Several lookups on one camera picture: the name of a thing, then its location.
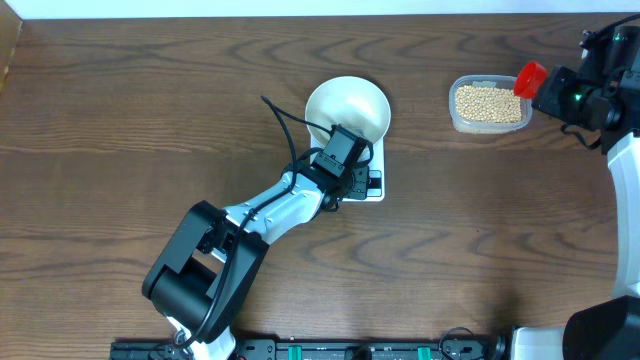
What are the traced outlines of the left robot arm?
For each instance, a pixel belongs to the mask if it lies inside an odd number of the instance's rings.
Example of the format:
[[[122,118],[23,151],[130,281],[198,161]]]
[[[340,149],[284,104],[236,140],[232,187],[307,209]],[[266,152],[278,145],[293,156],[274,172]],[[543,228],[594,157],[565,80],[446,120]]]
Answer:
[[[293,155],[279,181],[243,203],[194,205],[152,265],[142,293],[175,327],[165,345],[182,359],[226,359],[230,325],[270,246],[294,227],[335,211],[351,192],[365,195],[374,146],[335,126],[328,143]]]

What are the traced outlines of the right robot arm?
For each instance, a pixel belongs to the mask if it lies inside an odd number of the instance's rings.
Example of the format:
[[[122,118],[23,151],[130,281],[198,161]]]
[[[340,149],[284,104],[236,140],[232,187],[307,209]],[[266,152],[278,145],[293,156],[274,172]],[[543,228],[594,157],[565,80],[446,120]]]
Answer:
[[[611,175],[617,255],[610,299],[556,328],[518,327],[510,358],[636,359],[639,356],[639,17],[632,15],[580,42],[575,69],[528,63],[513,91],[534,110],[561,121],[566,135],[597,133],[585,146],[599,150]]]

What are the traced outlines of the red plastic measuring scoop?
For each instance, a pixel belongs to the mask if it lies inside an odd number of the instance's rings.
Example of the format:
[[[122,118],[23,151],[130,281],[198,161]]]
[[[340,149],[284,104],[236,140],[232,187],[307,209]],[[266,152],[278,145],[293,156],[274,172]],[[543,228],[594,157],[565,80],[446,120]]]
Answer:
[[[527,63],[519,72],[513,87],[515,96],[533,99],[548,76],[546,68],[536,61]]]

